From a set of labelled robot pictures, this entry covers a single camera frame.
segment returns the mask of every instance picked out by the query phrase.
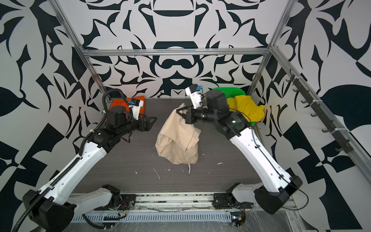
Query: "black and white patterned wall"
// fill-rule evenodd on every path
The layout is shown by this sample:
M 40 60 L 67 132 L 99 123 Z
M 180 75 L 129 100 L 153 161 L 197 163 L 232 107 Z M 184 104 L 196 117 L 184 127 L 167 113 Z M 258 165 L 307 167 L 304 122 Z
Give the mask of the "black and white patterned wall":
M 92 57 L 107 89 L 119 88 L 128 97 L 186 96 L 191 84 L 204 91 L 238 87 L 245 92 L 262 55 L 100 56 Z
M 86 49 L 267 47 L 287 0 L 63 0 Z M 247 91 L 262 56 L 93 57 L 107 88 L 128 97 L 184 97 L 184 88 Z
M 45 0 L 0 1 L 0 231 L 76 155 L 101 93 Z M 20 231 L 37 225 L 25 220 Z
M 85 48 L 255 48 L 287 0 L 61 0 Z
M 279 49 L 330 110 L 370 153 L 371 2 L 299 0 Z M 275 58 L 253 99 L 265 105 L 258 125 L 265 146 L 303 180 L 309 204 L 300 210 L 307 231 L 370 231 L 371 186 L 314 114 Z M 306 202 L 295 193 L 298 207 Z

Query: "aluminum frame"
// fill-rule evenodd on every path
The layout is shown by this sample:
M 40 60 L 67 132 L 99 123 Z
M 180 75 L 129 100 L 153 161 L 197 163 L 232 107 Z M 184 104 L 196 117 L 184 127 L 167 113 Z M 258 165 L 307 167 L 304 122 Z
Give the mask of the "aluminum frame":
M 253 92 L 255 91 L 256 86 L 257 86 L 258 82 L 260 81 L 260 78 L 262 77 L 263 71 L 268 64 L 269 59 L 271 58 L 271 52 L 269 51 L 269 49 L 272 46 L 276 45 L 277 40 L 280 38 L 283 29 L 285 28 L 287 22 L 290 19 L 291 11 L 292 11 L 292 9 L 293 9 L 293 7 L 294 7 L 294 5 L 297 1 L 298 0 L 288 0 L 288 2 L 286 4 L 286 7 L 285 7 L 285 10 L 283 11 L 282 16 L 281 16 L 281 18 L 280 18 L 280 20 L 277 24 L 277 27 L 275 29 L 275 32 L 273 33 L 273 37 L 268 44 L 268 53 L 264 56 L 262 62 L 259 65 L 259 68 L 258 68 L 257 72 L 255 73 L 255 76 L 253 77 L 253 81 L 250 85 L 249 90 L 247 91 L 247 95 L 252 95 Z
M 135 194 L 135 206 L 130 208 L 130 212 L 216 212 L 216 211 L 235 211 L 231 209 L 217 210 L 213 207 L 212 201 L 214 193 L 225 192 L 121 192 L 120 194 Z M 72 193 L 70 197 L 77 197 L 83 193 Z M 296 209 L 296 204 L 292 197 L 284 204 L 288 209 Z M 263 210 L 260 206 L 256 205 L 253 209 L 249 210 Z
M 287 219 L 290 223 L 292 232 L 306 232 L 306 228 L 303 222 L 302 217 L 298 211 L 287 210 L 286 211 Z
M 93 80 L 98 85 L 98 88 L 100 92 L 103 94 L 107 91 L 106 87 L 104 86 L 101 78 L 99 77 L 98 73 L 95 71 L 92 63 L 90 60 L 84 56 L 81 50 L 81 44 L 76 36 L 76 33 L 72 29 L 71 23 L 68 21 L 66 14 L 63 12 L 62 7 L 60 6 L 58 0 L 48 0 L 50 3 L 51 8 L 53 9 L 59 23 L 66 31 L 67 36 L 71 40 L 73 46 L 75 47 L 77 53 L 79 54 L 82 62 L 86 66 L 86 68 L 89 70 L 90 74 L 92 75 Z
M 84 56 L 265 55 L 268 48 L 83 49 Z
M 322 99 L 316 94 L 312 87 L 304 80 L 304 78 L 302 78 L 295 67 L 285 58 L 280 49 L 276 46 L 272 46 L 269 48 L 269 51 L 289 76 L 294 75 L 297 77 L 298 81 L 308 91 L 310 96 L 314 100 L 321 102 L 319 107 L 325 112 L 326 116 L 332 120 L 334 127 L 344 136 L 344 138 L 349 140 L 349 144 L 354 149 L 348 153 L 348 156 L 354 162 L 366 180 L 371 184 L 371 157 L 362 148 L 353 135 L 350 134 L 348 129 L 338 120 L 335 114 L 333 114 L 333 112 L 327 107 Z

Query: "black cable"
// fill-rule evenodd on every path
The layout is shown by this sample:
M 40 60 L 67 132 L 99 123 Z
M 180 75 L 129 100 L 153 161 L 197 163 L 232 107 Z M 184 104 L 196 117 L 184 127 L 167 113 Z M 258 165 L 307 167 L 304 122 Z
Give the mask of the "black cable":
M 113 220 L 121 220 L 123 218 L 126 218 L 126 214 L 124 216 L 122 216 L 122 217 L 119 217 L 119 218 L 113 218 Z
M 242 212 L 242 217 L 241 217 L 242 222 L 241 222 L 241 225 L 243 225 L 243 224 L 245 223 L 245 220 L 246 220 L 246 214 L 245 214 L 245 211 L 244 211 L 244 210 L 242 210 L 242 209 L 240 209 L 240 208 L 238 208 L 238 207 L 235 207 L 235 206 L 231 206 L 231 205 L 218 205 L 218 207 L 228 207 L 228 208 L 236 208 L 236 209 L 239 209 L 239 210 Z
M 130 136 L 133 134 L 133 132 L 130 132 L 129 133 L 129 138 L 128 138 L 128 140 L 126 140 L 123 136 L 121 136 L 121 138 L 125 141 L 125 142 L 127 142 L 127 143 L 130 143 Z
M 121 89 L 110 89 L 110 90 L 108 90 L 107 92 L 105 92 L 105 93 L 103 94 L 103 96 L 102 96 L 103 108 L 104 108 L 105 112 L 108 111 L 108 109 L 107 109 L 107 104 L 106 104 L 106 96 L 107 96 L 109 93 L 111 93 L 111 92 L 115 92 L 115 91 L 117 91 L 117 92 L 120 93 L 121 98 L 124 100 L 124 102 L 125 102 L 125 103 L 128 105 L 128 107 L 129 107 L 129 103 L 128 103 L 128 101 L 126 100 L 127 97 L 126 97 L 126 95 L 121 91 Z M 130 121 L 131 121 L 132 118 L 133 118 L 133 111 L 132 111 L 131 107 L 129 107 L 129 112 L 131 113 L 131 119 L 130 119 Z
M 107 112 L 107 105 L 106 105 L 106 102 L 105 102 L 105 98 L 107 96 L 107 94 L 109 92 L 113 92 L 113 91 L 117 91 L 119 89 L 111 89 L 107 92 L 105 92 L 102 96 L 102 101 L 103 101 L 103 107 L 105 109 L 105 112 Z M 96 131 L 99 127 L 101 127 L 104 123 L 104 121 L 106 120 L 106 114 L 103 115 L 103 118 L 102 120 L 100 121 L 100 123 L 97 125 L 97 127 L 93 130 L 93 131 Z M 82 140 L 82 143 L 81 143 L 81 146 L 80 146 L 80 150 L 79 150 L 79 155 L 82 156 L 82 153 L 83 153 L 83 150 L 84 150 L 84 146 L 85 146 L 85 143 L 86 141 L 88 140 L 88 138 L 93 134 L 93 132 L 90 132 L 83 140 Z M 71 169 L 73 168 L 73 166 L 75 166 L 75 164 L 80 160 L 80 157 L 76 157 L 73 162 L 62 172 L 60 173 L 55 179 L 54 181 L 50 184 L 52 187 L 55 186 L 55 184 L 58 183 L 58 181 Z M 12 232 L 17 232 L 20 228 L 20 226 L 22 225 L 23 221 L 26 219 L 26 217 L 28 216 L 28 214 L 39 204 L 40 200 L 45 196 L 45 194 L 47 192 L 49 192 L 51 190 L 50 187 L 47 187 L 42 193 L 40 193 L 37 198 L 30 204 L 30 206 L 28 207 L 28 209 L 25 210 L 25 212 L 21 215 L 21 217 L 18 219 L 18 221 L 16 222 L 16 224 L 14 225 L 13 229 L 12 229 Z
M 106 226 L 100 226 L 100 225 L 96 225 L 96 224 L 92 223 L 84 213 L 82 214 L 82 217 L 85 219 L 85 221 L 90 226 L 94 227 L 95 229 L 105 229 L 105 228 L 107 228 Z
M 251 119 L 250 119 L 250 118 L 249 118 L 245 113 L 243 113 L 243 112 L 241 112 L 241 111 L 238 111 L 238 110 L 235 110 L 235 111 L 240 112 L 241 114 L 245 115 L 245 116 L 246 116 L 246 117 L 251 121 Z M 255 147 L 258 148 L 259 151 L 264 155 L 264 157 L 268 160 L 268 162 L 270 163 L 270 165 L 272 166 L 272 168 L 276 171 L 276 173 L 277 173 L 279 176 L 281 176 L 281 175 L 279 174 L 279 172 L 277 171 L 277 169 L 274 167 L 274 165 L 271 163 L 271 161 L 268 159 L 268 157 L 267 157 L 267 156 L 264 154 L 264 152 L 260 149 L 260 146 L 256 144 L 256 140 L 255 140 L 255 136 L 254 136 L 254 131 L 253 131 L 252 129 L 251 129 L 251 134 L 252 134 L 252 136 L 253 136 L 253 140 L 254 140 L 254 143 L 255 143 Z M 298 208 L 298 209 L 289 209 L 289 208 L 286 208 L 286 207 L 283 207 L 283 206 L 282 206 L 282 208 L 284 208 L 284 209 L 288 209 L 288 210 L 292 210 L 292 211 L 297 211 L 297 210 L 301 210 L 301 209 L 303 209 L 304 207 L 306 207 L 306 206 L 308 205 L 308 203 L 309 203 L 309 196 L 308 196 L 305 192 L 303 192 L 302 190 L 300 190 L 298 187 L 296 187 L 295 185 L 293 185 L 293 184 L 291 184 L 290 182 L 288 182 L 287 180 L 285 180 L 282 176 L 281 176 L 281 178 L 282 178 L 282 180 L 284 180 L 287 184 L 291 185 L 291 186 L 292 186 L 293 188 L 295 188 L 296 190 L 298 190 L 298 191 L 304 193 L 304 195 L 306 196 L 306 203 L 305 203 L 305 205 L 304 205 L 303 207 Z

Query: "plastic sheet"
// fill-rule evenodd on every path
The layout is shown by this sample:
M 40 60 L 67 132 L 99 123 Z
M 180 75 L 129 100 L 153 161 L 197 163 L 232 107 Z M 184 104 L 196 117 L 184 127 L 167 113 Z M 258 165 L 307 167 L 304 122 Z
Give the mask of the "plastic sheet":
M 165 218 L 166 221 L 156 221 L 156 222 L 139 222 L 140 220 L 134 220 L 130 222 L 127 218 L 123 219 L 122 221 L 116 223 L 112 228 L 107 229 L 107 231 L 113 232 L 170 232 L 170 231 L 184 231 L 184 232 L 198 232 L 198 231 L 210 231 L 210 232 L 289 232 L 298 231 L 298 227 L 292 220 L 289 220 L 290 214 L 287 214 L 286 211 L 277 211 L 274 215 L 270 215 L 263 210 L 259 209 L 251 209 L 246 210 L 246 220 L 243 225 L 240 227 L 233 226 L 231 220 L 217 219 L 217 217 L 213 217 L 212 219 L 203 219 L 202 217 L 189 217 L 189 221 L 179 221 L 179 214 L 209 214 L 213 212 L 223 212 L 229 214 L 225 210 L 216 210 L 213 211 L 211 209 L 187 209 L 187 210 L 175 210 L 172 212 L 166 212 L 166 210 L 150 210 L 143 209 L 141 212 L 133 212 L 131 210 L 127 210 L 127 217 L 131 219 L 139 219 L 140 215 L 143 218 L 145 214 L 153 214 L 153 215 L 167 215 Z M 233 220 L 238 220 L 238 217 L 241 216 L 241 211 L 235 209 L 230 212 Z M 178 221 L 172 221 L 172 218 L 177 216 Z M 70 225 L 64 230 L 64 232 L 78 232 L 78 231 L 103 231 L 99 229 L 95 229 L 88 225 L 85 221 L 70 223 Z

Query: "yellow cloth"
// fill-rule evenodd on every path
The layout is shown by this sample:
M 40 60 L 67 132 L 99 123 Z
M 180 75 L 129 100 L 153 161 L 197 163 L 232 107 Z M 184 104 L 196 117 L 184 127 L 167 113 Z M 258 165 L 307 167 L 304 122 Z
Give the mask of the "yellow cloth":
M 264 118 L 264 106 L 255 105 L 254 101 L 251 99 L 251 96 L 239 95 L 235 96 L 234 98 L 228 98 L 227 103 L 229 108 L 246 114 L 248 117 L 246 117 L 246 115 L 244 115 L 244 117 L 247 121 L 251 120 L 251 122 L 259 122 Z

